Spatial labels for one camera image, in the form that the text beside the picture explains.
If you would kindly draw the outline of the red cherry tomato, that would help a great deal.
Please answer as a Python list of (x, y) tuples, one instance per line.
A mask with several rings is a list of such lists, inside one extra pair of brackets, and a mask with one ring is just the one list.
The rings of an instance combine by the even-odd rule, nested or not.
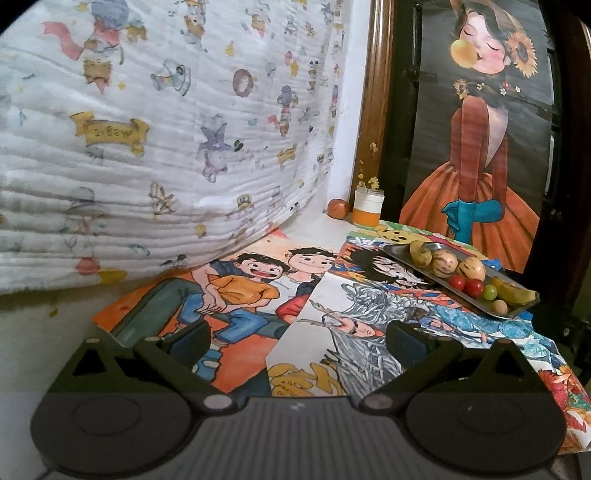
[(484, 282), (480, 279), (466, 279), (463, 292), (471, 298), (477, 298), (482, 294), (484, 286)]
[(466, 278), (461, 274), (455, 274), (450, 277), (449, 285), (458, 291), (463, 291), (466, 285)]

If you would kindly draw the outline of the green grape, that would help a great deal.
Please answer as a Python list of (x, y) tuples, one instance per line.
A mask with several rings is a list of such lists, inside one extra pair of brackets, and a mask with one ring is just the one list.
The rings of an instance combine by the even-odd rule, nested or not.
[(492, 284), (487, 284), (482, 292), (482, 297), (486, 301), (494, 301), (498, 296), (497, 288)]

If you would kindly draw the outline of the striped pepino melon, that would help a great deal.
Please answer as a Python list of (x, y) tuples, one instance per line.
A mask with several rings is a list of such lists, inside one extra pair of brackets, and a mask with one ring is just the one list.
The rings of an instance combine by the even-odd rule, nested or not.
[(432, 253), (431, 267), (438, 278), (450, 278), (456, 273), (458, 258), (448, 249), (434, 250)]
[(462, 260), (457, 268), (459, 274), (467, 279), (479, 280), (484, 282), (487, 275), (484, 263), (474, 256), (469, 256)]

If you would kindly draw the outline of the long yellow banana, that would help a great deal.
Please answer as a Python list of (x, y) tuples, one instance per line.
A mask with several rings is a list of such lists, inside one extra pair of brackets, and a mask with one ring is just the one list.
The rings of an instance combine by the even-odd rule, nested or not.
[(497, 289), (498, 297), (511, 305), (528, 305), (539, 299), (536, 291), (523, 288), (500, 277), (492, 277), (490, 283)]

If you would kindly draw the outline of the short yellow banana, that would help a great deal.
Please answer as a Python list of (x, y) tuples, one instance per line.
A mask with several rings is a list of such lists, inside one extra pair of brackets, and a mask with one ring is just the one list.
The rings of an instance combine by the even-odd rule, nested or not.
[(414, 240), (409, 245), (412, 261), (419, 268), (427, 268), (432, 260), (433, 253), (426, 242)]

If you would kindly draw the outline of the round tan fruit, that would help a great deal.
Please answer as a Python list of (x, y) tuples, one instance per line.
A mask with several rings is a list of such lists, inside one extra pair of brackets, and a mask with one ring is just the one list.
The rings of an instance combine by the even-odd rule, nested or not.
[(497, 315), (507, 315), (508, 310), (507, 303), (502, 299), (494, 300), (491, 304), (491, 311)]

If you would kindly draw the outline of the metal baking tray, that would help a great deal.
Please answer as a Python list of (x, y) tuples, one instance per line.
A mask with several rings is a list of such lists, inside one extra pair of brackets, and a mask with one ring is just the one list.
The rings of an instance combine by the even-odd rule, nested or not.
[(408, 245), (387, 245), (382, 250), (464, 304), (498, 320), (513, 319), (540, 302), (538, 292), (441, 242), (415, 240)]

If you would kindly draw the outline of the colourful cartoon drawing mat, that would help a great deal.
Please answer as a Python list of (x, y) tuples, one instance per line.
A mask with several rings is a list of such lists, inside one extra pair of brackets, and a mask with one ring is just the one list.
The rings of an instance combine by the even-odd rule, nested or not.
[(562, 452), (589, 449), (589, 394), (552, 340), (526, 316), (497, 320), (470, 311), (384, 248), (381, 239), (352, 235), (333, 252), (274, 233), (191, 270), (172, 262), (95, 320), (125, 346), (207, 323), (204, 355), (186, 366), (238, 396), (361, 400), (412, 363), (406, 348), (387, 344), (394, 321), (469, 348), (510, 340), (563, 412)]

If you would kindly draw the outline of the white orange plastic jar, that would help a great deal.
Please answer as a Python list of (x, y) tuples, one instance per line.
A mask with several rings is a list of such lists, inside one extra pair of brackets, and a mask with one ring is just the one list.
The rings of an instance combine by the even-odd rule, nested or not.
[(353, 201), (352, 222), (362, 227), (374, 228), (379, 224), (385, 194), (382, 190), (358, 187)]

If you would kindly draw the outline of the small brown onion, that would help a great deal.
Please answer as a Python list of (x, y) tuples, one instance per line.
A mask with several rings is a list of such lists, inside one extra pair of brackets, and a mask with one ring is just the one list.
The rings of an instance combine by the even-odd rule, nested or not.
[(327, 206), (327, 214), (335, 220), (345, 220), (349, 215), (349, 202), (342, 199), (332, 199)]

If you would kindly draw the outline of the girl in orange dress poster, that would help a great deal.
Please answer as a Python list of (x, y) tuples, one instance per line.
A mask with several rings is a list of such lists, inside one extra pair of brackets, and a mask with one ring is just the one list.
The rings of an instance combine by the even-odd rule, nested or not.
[(522, 271), (542, 211), (553, 82), (534, 1), (428, 1), (403, 224)]

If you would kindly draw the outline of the white patterned quilt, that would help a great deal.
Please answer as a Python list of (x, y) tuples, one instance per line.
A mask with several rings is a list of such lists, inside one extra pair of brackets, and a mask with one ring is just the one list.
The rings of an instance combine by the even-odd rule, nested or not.
[(1, 290), (211, 261), (334, 161), (344, 1), (39, 1), (1, 35)]

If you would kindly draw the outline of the brown wooden post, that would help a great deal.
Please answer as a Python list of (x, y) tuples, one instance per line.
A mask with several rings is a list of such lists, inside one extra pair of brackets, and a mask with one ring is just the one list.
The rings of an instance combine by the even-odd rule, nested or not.
[(379, 176), (389, 118), (398, 10), (396, 0), (370, 2), (367, 65), (349, 203), (353, 203), (361, 182), (369, 184), (370, 179)]

